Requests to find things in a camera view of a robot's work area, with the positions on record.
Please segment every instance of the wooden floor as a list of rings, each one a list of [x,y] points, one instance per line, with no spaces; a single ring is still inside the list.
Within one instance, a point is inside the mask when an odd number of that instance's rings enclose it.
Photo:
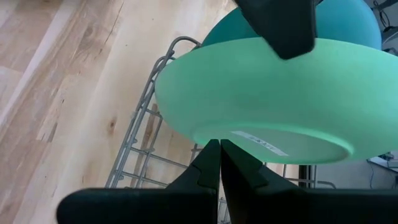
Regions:
[[[103,187],[155,60],[180,35],[203,40],[233,8],[229,0],[0,0],[0,223],[55,223],[64,196]],[[157,154],[189,162],[191,142],[167,125],[159,139]],[[137,172],[136,162],[127,169]],[[164,167],[150,161],[147,176],[170,182],[182,172]]]

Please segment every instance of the gray wire rack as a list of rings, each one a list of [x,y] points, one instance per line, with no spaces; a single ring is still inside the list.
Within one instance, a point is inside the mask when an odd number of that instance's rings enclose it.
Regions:
[[[155,65],[149,75],[148,81],[144,87],[144,91],[142,92],[142,95],[141,95],[139,102],[136,106],[134,115],[133,115],[131,122],[129,124],[129,127],[127,129],[127,133],[123,139],[120,150],[116,156],[116,160],[113,164],[113,167],[111,169],[111,173],[108,177],[108,180],[106,181],[105,187],[107,187],[107,188],[117,187],[118,182],[120,180],[123,180],[124,176],[130,177],[132,179],[137,179],[137,182],[135,183],[135,186],[134,186],[135,188],[142,187],[143,182],[149,182],[152,184],[159,185],[161,187],[166,187],[168,185],[168,183],[159,182],[157,180],[149,179],[146,177],[146,170],[147,170],[148,162],[149,162],[150,158],[157,159],[157,160],[160,160],[160,161],[163,161],[168,164],[172,164],[172,165],[184,168],[184,169],[186,169],[188,167],[185,164],[171,161],[170,159],[166,159],[164,157],[156,156],[155,154],[153,154],[153,152],[155,151],[154,144],[156,142],[160,126],[162,125],[163,118],[160,113],[158,113],[156,111],[152,111],[148,108],[149,102],[151,101],[151,99],[154,95],[154,92],[155,92],[154,83],[156,81],[156,78],[157,78],[158,74],[162,71],[162,69],[166,66],[166,64],[169,60],[175,60],[175,58],[173,57],[173,54],[175,53],[174,47],[177,43],[179,43],[182,40],[186,40],[186,41],[194,43],[196,45],[195,48],[199,48],[201,46],[201,43],[199,43],[198,41],[196,41],[195,39],[193,39],[191,37],[184,37],[184,36],[177,37],[171,43],[165,56],[159,58],[156,61]],[[141,123],[142,123],[142,120],[146,113],[149,113],[149,114],[152,114],[152,115],[158,117],[159,122],[155,128],[154,137],[152,138],[152,141],[150,142],[150,146],[147,149],[139,149],[137,147],[134,147],[133,145],[137,142],[136,136],[137,136],[138,130],[141,128]],[[140,171],[139,175],[124,171],[124,166],[126,165],[127,158],[131,151],[138,152],[140,155],[145,156],[145,160],[144,160],[144,163],[142,164],[141,171]],[[201,149],[198,148],[197,144],[195,144],[193,149],[191,149],[192,155],[190,158],[190,163],[194,160],[194,158],[200,151],[201,151]],[[283,173],[284,173],[283,176],[285,177],[286,165],[284,166]],[[291,180],[291,181],[296,181],[296,182],[312,183],[314,185],[315,185],[315,183],[325,184],[325,185],[329,185],[330,187],[332,187],[334,189],[336,188],[333,183],[325,182],[325,181],[303,180],[303,179],[293,179],[293,178],[286,178],[286,179]],[[222,224],[227,224],[230,222],[228,208],[226,206],[226,200],[223,198],[221,198],[219,200],[218,220],[219,220],[219,223],[222,223]]]

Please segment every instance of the white label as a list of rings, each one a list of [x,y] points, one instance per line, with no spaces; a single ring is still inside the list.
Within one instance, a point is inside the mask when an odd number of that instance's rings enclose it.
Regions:
[[[239,136],[245,137],[247,139],[250,139],[252,141],[254,141],[257,144],[260,144],[264,147],[266,147],[267,149],[269,149],[271,152],[277,154],[278,156],[289,156],[288,154],[284,153],[282,150],[278,149],[277,147],[269,144],[268,142],[259,139],[251,134],[245,133],[243,131],[232,131],[232,133],[237,134]]]

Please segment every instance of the wire dish rack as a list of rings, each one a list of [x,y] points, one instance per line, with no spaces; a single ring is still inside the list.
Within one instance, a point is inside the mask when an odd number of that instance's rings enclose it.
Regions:
[[[139,102],[136,106],[135,113],[131,119],[131,122],[129,124],[129,127],[127,129],[127,133],[123,139],[123,142],[121,144],[120,150],[116,156],[116,160],[114,162],[114,165],[112,167],[111,173],[108,177],[108,180],[106,181],[106,188],[115,188],[118,186],[118,182],[120,180],[123,180],[124,177],[130,177],[132,179],[135,179],[136,182],[134,184],[134,188],[141,188],[143,182],[148,182],[151,184],[158,185],[159,187],[166,187],[168,186],[169,183],[164,183],[164,182],[159,182],[158,180],[150,179],[146,177],[146,172],[148,168],[148,162],[149,159],[157,159],[162,162],[166,162],[168,164],[171,164],[173,166],[181,167],[186,169],[188,166],[185,164],[181,164],[179,162],[172,161],[170,159],[160,157],[155,155],[153,152],[155,151],[154,145],[156,142],[156,139],[158,137],[158,133],[160,130],[160,127],[163,122],[162,115],[159,112],[156,112],[155,110],[149,109],[149,103],[154,97],[154,92],[155,92],[155,81],[159,73],[163,70],[163,68],[166,66],[168,61],[175,60],[173,57],[175,51],[174,48],[177,43],[180,41],[189,41],[191,43],[195,44],[194,49],[197,49],[201,47],[201,43],[196,41],[195,39],[191,37],[177,37],[173,42],[171,43],[169,49],[167,50],[167,53],[165,56],[160,57],[156,62],[155,65],[153,66],[152,71],[150,72],[148,81],[144,87],[144,91],[141,94],[141,97],[139,99]],[[136,147],[135,143],[137,143],[137,134],[140,131],[142,120],[144,119],[144,116],[146,114],[150,114],[152,116],[156,116],[159,119],[159,122],[157,123],[155,127],[155,131],[153,133],[154,137],[150,141],[150,145],[147,148],[140,149]],[[125,165],[127,162],[127,158],[129,156],[129,153],[131,151],[137,152],[139,155],[144,156],[144,162],[142,163],[142,166],[140,167],[140,172],[139,174],[133,174],[131,172],[125,171]],[[196,155],[201,151],[201,149],[198,147],[197,144],[194,145],[193,149],[191,149],[191,158],[190,158],[190,163],[194,160]],[[294,181],[294,182],[305,182],[305,183],[311,183],[313,184],[314,187],[316,187],[316,184],[325,184],[329,185],[331,188],[336,188],[335,185],[331,182],[325,182],[325,181],[318,181],[317,180],[317,175],[316,175],[316,166],[313,167],[314,170],[314,180],[305,180],[305,179],[293,179],[293,178],[286,178],[287,180]],[[286,165],[284,165],[283,169],[283,177],[286,175]],[[222,224],[227,224],[230,223],[229,219],[229,213],[228,213],[228,208],[226,204],[226,200],[224,198],[219,199],[219,204],[218,204],[218,223]]]

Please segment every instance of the light wood floor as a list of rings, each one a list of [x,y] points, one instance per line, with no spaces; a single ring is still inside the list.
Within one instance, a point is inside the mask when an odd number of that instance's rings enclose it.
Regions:
[[[103,187],[155,60],[180,35],[203,40],[233,8],[229,0],[0,0],[0,223],[55,223],[64,196]],[[189,162],[191,142],[167,125],[159,139],[156,153]],[[150,161],[147,176],[170,182],[182,172],[164,167]]]

